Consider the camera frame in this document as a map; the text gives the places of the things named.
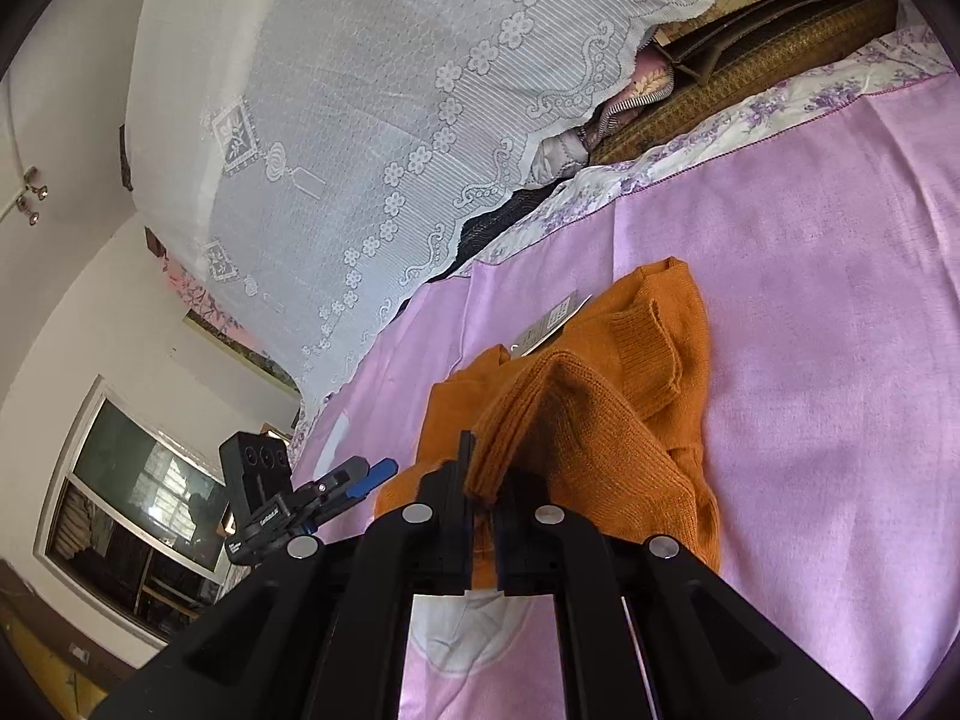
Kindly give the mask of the orange knit cat cardigan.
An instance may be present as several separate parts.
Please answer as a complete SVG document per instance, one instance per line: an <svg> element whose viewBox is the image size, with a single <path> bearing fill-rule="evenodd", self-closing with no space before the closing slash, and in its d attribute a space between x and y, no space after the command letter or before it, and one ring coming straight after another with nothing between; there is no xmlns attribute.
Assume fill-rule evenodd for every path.
<svg viewBox="0 0 960 720"><path fill-rule="evenodd" d="M374 510L412 502L421 478L471 433L464 491L480 518L508 473L523 470L602 533L635 543L665 533L717 569L721 517L704 472L708 382L708 317L688 265L640 266L534 355L493 346L435 385L415 461Z"/></svg>

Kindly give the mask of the clothing hang tag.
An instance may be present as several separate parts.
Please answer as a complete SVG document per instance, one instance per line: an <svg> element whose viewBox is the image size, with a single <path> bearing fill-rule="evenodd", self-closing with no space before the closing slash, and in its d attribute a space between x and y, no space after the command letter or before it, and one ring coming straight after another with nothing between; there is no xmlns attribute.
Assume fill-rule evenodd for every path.
<svg viewBox="0 0 960 720"><path fill-rule="evenodd" d="M512 359L523 358L532 355L534 351L550 343L565 325L579 314L583 307L590 301L590 294L571 291L557 302L545 314L531 323L526 330L523 330L514 341L508 346L509 354Z"/></svg>

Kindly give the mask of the white lace cover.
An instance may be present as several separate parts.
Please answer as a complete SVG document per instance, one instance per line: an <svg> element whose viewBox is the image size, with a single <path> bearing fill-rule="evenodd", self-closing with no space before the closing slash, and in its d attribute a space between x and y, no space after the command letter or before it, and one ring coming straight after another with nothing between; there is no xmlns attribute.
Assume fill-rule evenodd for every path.
<svg viewBox="0 0 960 720"><path fill-rule="evenodd" d="M145 0L133 201L317 405L540 143L715 2Z"/></svg>

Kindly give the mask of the folded pink quilt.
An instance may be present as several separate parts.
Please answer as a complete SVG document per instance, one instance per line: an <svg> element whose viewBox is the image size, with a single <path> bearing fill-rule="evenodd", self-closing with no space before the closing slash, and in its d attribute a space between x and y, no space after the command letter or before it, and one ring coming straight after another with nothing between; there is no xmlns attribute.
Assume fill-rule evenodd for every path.
<svg viewBox="0 0 960 720"><path fill-rule="evenodd" d="M524 188L547 187L573 176L587 164L590 152L604 138L620 132L647 107L669 98L672 91L672 65L654 47L640 50L628 85L597 107L587 124L568 128L537 146Z"/></svg>

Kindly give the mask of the pink bed sheet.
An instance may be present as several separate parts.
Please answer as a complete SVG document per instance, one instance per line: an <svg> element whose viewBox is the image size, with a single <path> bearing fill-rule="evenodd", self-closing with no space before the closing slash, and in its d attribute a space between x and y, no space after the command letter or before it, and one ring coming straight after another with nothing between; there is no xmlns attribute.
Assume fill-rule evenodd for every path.
<svg viewBox="0 0 960 720"><path fill-rule="evenodd" d="M298 479L415 458L433 385L569 294L683 260L711 335L721 572L878 718L958 632L958 78L869 94L420 289Z"/></svg>

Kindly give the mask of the woven bamboo mat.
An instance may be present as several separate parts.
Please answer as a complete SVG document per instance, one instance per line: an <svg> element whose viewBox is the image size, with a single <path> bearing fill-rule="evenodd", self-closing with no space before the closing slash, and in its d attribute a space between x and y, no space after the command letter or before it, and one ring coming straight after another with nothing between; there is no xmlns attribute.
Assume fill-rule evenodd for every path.
<svg viewBox="0 0 960 720"><path fill-rule="evenodd" d="M709 115L811 68L836 62L892 31L896 0L716 0L703 15L656 29L674 91L589 154L631 160L690 132Z"/></svg>

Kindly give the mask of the window with white frame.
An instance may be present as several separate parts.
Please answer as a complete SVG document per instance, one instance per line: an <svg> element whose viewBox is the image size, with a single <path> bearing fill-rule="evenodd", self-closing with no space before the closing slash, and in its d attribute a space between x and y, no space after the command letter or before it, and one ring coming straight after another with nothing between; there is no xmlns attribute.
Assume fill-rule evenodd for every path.
<svg viewBox="0 0 960 720"><path fill-rule="evenodd" d="M37 559L93 610L163 645L223 595L235 530L203 458L96 377L53 468Z"/></svg>

